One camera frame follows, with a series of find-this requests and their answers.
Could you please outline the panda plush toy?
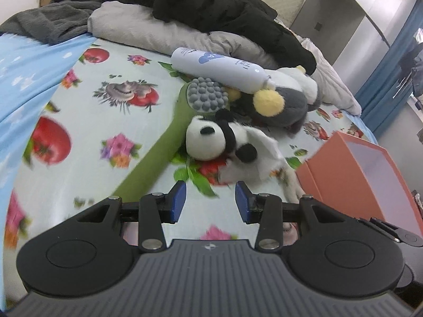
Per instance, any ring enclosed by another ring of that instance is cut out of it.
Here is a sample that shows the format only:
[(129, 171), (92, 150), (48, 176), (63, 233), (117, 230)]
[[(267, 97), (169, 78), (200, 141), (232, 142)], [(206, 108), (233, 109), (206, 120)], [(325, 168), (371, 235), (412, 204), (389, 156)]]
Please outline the panda plush toy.
[(275, 173), (289, 203), (298, 203), (305, 194), (278, 141), (260, 129), (235, 122), (228, 110), (217, 111), (213, 119), (194, 116), (186, 129), (185, 144), (195, 160), (225, 159), (225, 165), (217, 169), (221, 184), (258, 183)]

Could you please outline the dark grey blanket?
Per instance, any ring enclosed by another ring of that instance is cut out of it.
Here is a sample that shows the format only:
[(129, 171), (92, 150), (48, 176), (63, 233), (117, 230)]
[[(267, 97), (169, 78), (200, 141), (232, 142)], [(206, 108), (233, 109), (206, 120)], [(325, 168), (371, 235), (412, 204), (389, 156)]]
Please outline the dark grey blanket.
[(88, 19), (100, 7), (99, 0), (51, 0), (43, 7), (14, 14), (1, 24), (1, 33), (60, 44), (87, 33)]

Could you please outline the fruit-print bed sheet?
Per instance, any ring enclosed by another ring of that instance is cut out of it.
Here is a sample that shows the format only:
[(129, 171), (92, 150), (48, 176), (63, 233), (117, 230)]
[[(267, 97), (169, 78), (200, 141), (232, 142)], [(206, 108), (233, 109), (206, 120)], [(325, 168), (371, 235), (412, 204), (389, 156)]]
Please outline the fruit-print bed sheet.
[[(161, 54), (96, 39), (62, 78), (35, 119), (13, 181), (1, 225), (2, 296), (18, 301), (26, 295), (16, 270), (20, 248), (111, 195), (164, 133), (185, 83), (170, 62)], [(123, 102), (117, 87), (106, 90), (126, 82), (147, 87), (129, 102)], [(280, 142), (281, 153), (295, 169), (338, 130), (377, 144), (361, 119), (331, 105), (311, 112), (307, 121), (305, 131), (292, 137), (283, 130), (264, 130)], [(150, 189), (167, 191), (175, 179), (187, 179), (181, 219), (163, 228), (168, 243), (232, 236), (254, 244), (258, 225), (242, 222), (234, 185), (213, 180), (220, 163), (200, 166), (177, 154)]]

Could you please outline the hanging dark clothes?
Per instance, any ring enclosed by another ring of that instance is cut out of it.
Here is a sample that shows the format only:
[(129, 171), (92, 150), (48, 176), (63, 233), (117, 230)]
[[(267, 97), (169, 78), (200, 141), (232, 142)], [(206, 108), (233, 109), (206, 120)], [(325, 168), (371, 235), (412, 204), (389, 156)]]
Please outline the hanging dark clothes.
[(414, 34), (416, 44), (400, 60), (401, 74), (397, 93), (401, 92), (407, 85), (412, 86), (412, 95), (417, 100), (415, 107), (422, 111), (422, 28), (417, 29)]

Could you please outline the black jacket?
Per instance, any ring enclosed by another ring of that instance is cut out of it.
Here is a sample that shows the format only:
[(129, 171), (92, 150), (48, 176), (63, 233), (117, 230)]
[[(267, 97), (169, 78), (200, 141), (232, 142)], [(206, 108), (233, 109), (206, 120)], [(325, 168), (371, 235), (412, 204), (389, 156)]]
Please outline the black jacket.
[(278, 13), (262, 0), (101, 0), (150, 7), (161, 21), (179, 21), (203, 33), (225, 31), (262, 47), (281, 67), (302, 66), (308, 75), (317, 63), (287, 28)]

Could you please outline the green long-handled massage brush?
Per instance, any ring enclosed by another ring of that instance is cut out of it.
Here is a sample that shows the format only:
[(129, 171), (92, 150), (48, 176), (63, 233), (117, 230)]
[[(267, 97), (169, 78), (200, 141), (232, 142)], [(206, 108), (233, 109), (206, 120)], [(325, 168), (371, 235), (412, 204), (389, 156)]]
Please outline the green long-handled massage brush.
[(113, 195), (121, 197), (124, 203), (137, 201), (150, 191), (183, 145), (186, 129), (194, 116), (214, 116), (213, 110), (203, 112), (194, 109), (188, 100), (190, 85), (191, 83), (187, 82), (180, 89), (173, 108), (173, 118), (164, 133), (113, 191)]

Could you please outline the white lotion bottle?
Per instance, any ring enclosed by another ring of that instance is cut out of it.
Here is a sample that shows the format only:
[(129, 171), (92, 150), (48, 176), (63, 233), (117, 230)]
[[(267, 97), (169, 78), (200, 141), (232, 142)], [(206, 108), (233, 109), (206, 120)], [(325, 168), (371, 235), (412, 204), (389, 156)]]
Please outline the white lotion bottle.
[(171, 55), (171, 65), (177, 72), (210, 78), (250, 95), (276, 88), (270, 75), (259, 65), (213, 52), (179, 47)]

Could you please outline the light grey quilt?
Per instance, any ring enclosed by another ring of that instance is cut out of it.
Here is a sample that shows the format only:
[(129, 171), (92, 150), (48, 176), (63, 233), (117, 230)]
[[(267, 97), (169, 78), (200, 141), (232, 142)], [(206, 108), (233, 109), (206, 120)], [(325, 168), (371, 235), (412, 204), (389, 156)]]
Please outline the light grey quilt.
[[(105, 2), (89, 17), (88, 31), (97, 38), (167, 55), (178, 47), (187, 47), (247, 60), (265, 69), (280, 68), (270, 54), (243, 36), (224, 31), (201, 33), (178, 21), (165, 23), (155, 19), (150, 8), (140, 5)], [(322, 90), (322, 100), (360, 116), (361, 105), (321, 50), (308, 38), (295, 38), (315, 57), (317, 67), (311, 77)]]

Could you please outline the blue curtain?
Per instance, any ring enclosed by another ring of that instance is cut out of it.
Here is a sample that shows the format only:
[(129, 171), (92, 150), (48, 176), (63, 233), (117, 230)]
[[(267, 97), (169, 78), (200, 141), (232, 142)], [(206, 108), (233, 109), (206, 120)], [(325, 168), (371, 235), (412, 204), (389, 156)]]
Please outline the blue curtain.
[(418, 47), (414, 35), (421, 28), (422, 0), (418, 0), (394, 43), (356, 94), (361, 119), (376, 136), (390, 126), (412, 93), (410, 71), (402, 69), (400, 61)]

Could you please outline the orange cardboard box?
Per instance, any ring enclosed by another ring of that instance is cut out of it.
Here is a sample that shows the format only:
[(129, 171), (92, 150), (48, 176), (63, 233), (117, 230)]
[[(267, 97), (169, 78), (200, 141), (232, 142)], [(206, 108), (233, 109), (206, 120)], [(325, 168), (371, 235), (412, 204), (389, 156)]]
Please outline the orange cardboard box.
[(309, 195), (355, 218), (372, 217), (422, 235), (422, 216), (388, 152), (343, 132), (334, 132), (296, 170)]

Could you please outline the light blue bed sheet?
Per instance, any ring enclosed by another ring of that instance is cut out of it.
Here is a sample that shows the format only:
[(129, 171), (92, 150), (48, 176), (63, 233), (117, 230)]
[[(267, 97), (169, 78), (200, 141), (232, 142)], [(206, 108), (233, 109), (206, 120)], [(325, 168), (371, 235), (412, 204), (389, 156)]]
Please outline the light blue bed sheet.
[(89, 34), (47, 45), (1, 35), (1, 225), (29, 134), (62, 78), (95, 41)]

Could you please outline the grey white penguin plush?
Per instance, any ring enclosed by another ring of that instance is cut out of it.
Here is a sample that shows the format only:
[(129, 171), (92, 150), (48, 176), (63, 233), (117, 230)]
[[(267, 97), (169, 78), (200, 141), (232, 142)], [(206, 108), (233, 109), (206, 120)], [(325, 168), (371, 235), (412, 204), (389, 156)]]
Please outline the grey white penguin plush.
[(227, 89), (231, 111), (254, 126), (284, 128), (295, 134), (300, 131), (308, 112), (320, 107), (323, 93), (302, 66), (283, 67), (267, 73), (275, 83), (274, 89), (251, 95)]

